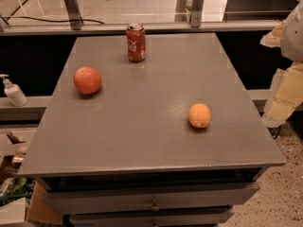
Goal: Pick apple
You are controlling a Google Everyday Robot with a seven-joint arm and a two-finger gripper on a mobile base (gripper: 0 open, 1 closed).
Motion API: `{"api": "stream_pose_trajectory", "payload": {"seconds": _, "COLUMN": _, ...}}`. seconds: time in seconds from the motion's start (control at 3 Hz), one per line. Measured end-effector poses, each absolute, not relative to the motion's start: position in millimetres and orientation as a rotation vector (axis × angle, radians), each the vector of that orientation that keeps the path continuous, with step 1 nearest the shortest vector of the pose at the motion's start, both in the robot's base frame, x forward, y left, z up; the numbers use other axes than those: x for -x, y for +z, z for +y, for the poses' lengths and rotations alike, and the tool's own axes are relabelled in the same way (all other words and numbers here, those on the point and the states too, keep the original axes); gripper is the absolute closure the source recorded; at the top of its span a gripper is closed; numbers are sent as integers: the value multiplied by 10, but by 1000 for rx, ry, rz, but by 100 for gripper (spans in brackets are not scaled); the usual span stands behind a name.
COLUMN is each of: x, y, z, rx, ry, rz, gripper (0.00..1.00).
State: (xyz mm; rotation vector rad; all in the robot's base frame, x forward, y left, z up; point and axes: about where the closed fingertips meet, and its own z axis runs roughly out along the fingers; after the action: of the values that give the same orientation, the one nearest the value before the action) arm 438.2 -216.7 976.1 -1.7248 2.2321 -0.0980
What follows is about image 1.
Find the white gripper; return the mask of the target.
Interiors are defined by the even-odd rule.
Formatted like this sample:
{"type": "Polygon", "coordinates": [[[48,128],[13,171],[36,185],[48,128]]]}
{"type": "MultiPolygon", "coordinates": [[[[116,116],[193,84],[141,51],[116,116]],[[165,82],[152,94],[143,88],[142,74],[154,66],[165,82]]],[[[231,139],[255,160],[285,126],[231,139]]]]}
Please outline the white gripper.
{"type": "MultiPolygon", "coordinates": [[[[303,0],[284,22],[264,35],[259,43],[266,47],[281,47],[283,57],[291,61],[303,61],[303,0]]],[[[303,63],[293,62],[286,70],[277,69],[264,106],[264,126],[281,126],[302,103],[303,63]]]]}

